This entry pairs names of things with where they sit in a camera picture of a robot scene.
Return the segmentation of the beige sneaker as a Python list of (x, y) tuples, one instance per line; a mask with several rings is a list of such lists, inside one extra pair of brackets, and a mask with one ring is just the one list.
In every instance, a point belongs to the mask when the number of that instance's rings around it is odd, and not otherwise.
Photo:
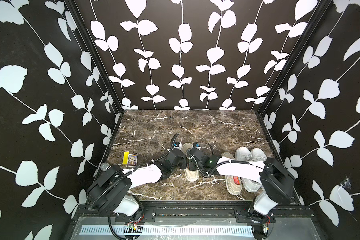
[[(182, 152), (184, 155), (187, 155), (187, 150), (192, 149), (193, 145), (191, 143), (184, 143), (182, 145)], [(186, 159), (187, 166), (184, 169), (185, 177), (189, 182), (195, 182), (199, 178), (199, 171), (195, 169), (194, 164), (190, 162), (189, 159)]]
[(228, 192), (233, 196), (239, 195), (242, 191), (241, 179), (240, 179), (241, 184), (235, 185), (234, 181), (233, 181), (233, 176), (226, 175), (225, 178), (226, 178), (226, 187), (227, 187)]

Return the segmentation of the red insole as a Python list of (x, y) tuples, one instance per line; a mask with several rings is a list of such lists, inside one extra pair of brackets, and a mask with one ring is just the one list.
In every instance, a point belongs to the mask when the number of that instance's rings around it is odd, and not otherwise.
[(240, 185), (240, 184), (241, 184), (241, 183), (240, 183), (240, 178), (237, 177), (237, 176), (233, 176), (233, 181), (234, 181), (234, 184), (235, 184), (235, 185)]

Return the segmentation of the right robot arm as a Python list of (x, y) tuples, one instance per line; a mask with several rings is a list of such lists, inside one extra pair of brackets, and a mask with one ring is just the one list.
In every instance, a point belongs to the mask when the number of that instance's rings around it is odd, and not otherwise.
[(254, 217), (267, 217), (277, 205), (294, 202), (295, 177), (276, 159), (269, 158), (259, 149), (240, 147), (232, 155), (224, 152), (208, 156), (201, 151), (199, 143), (185, 144), (187, 156), (186, 177), (194, 182), (204, 178), (225, 176), (226, 187), (231, 195), (237, 196), (242, 190), (249, 193), (262, 192), (255, 197), (248, 209)]

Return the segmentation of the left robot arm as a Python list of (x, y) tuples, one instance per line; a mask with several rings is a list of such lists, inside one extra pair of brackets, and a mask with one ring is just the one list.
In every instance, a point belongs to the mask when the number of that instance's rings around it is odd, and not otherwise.
[(185, 145), (174, 142), (167, 155), (145, 167), (123, 170), (118, 165), (108, 165), (87, 190), (88, 211), (97, 212), (101, 217), (123, 214), (133, 220), (140, 218), (143, 206), (129, 196), (128, 191), (168, 179), (174, 171), (186, 166), (185, 152)]

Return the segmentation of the white sneaker inner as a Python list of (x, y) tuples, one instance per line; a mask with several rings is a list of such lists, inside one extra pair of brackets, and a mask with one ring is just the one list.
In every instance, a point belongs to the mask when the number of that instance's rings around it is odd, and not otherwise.
[[(235, 152), (235, 159), (238, 161), (252, 162), (251, 151), (246, 147), (240, 147)], [(259, 174), (259, 169), (244, 165), (241, 165), (241, 168), (244, 169), (244, 172), (240, 173), (239, 176), (242, 178), (242, 184), (245, 190), (249, 193), (257, 192), (262, 187), (260, 177), (255, 176), (255, 174)]]

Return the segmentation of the white sneaker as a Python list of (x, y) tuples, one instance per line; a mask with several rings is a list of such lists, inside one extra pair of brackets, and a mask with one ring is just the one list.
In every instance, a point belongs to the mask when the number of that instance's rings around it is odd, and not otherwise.
[[(238, 161), (252, 162), (251, 151), (246, 147), (240, 147), (235, 152), (235, 159)], [(257, 192), (262, 187), (260, 177), (255, 176), (255, 174), (259, 174), (259, 169), (244, 165), (241, 165), (241, 168), (244, 169), (244, 172), (240, 173), (239, 176), (242, 178), (242, 184), (245, 190), (249, 193)]]
[(264, 162), (267, 160), (266, 154), (259, 148), (251, 150), (252, 162)]

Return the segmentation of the colourful card box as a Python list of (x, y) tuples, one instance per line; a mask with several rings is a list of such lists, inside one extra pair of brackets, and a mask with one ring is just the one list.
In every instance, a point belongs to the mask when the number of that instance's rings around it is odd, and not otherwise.
[(136, 167), (138, 161), (138, 154), (129, 154), (127, 158), (127, 168)]

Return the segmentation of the yellow card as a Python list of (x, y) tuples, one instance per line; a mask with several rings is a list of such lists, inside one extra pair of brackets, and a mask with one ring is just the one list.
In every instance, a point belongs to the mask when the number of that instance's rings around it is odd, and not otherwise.
[(127, 165), (127, 163), (128, 163), (128, 157), (129, 157), (129, 152), (124, 152), (124, 155), (123, 155), (123, 165)]

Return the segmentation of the white sneaker outer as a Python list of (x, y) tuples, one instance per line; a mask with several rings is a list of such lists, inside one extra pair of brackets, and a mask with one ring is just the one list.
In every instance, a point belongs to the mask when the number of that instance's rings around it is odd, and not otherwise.
[(264, 162), (267, 160), (266, 154), (259, 148), (251, 150), (252, 162)]

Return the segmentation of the purple glitter tube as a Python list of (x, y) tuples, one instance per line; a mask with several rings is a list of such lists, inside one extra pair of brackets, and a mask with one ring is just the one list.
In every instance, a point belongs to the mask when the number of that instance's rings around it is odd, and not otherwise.
[(109, 163), (102, 163), (100, 165), (100, 170), (103, 172), (106, 172), (110, 167), (111, 167), (111, 165)]

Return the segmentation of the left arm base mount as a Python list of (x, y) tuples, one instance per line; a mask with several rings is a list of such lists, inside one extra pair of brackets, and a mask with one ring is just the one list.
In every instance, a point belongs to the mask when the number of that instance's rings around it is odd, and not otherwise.
[(156, 219), (157, 208), (154, 206), (143, 206), (140, 207), (136, 213), (132, 216), (127, 216), (125, 214), (118, 214), (114, 217), (114, 223), (154, 223)]

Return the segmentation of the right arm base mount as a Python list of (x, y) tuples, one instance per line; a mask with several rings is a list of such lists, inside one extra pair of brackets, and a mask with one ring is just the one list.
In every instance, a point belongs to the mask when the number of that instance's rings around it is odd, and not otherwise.
[(275, 223), (273, 213), (270, 215), (261, 215), (256, 211), (251, 213), (244, 207), (234, 207), (234, 216), (237, 223), (246, 223), (248, 225), (269, 225)]

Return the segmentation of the white vented rail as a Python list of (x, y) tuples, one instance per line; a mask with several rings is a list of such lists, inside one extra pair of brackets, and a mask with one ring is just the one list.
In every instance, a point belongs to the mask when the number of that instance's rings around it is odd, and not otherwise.
[(253, 237), (251, 226), (138, 226), (136, 229), (124, 225), (113, 225), (118, 236), (234, 236)]

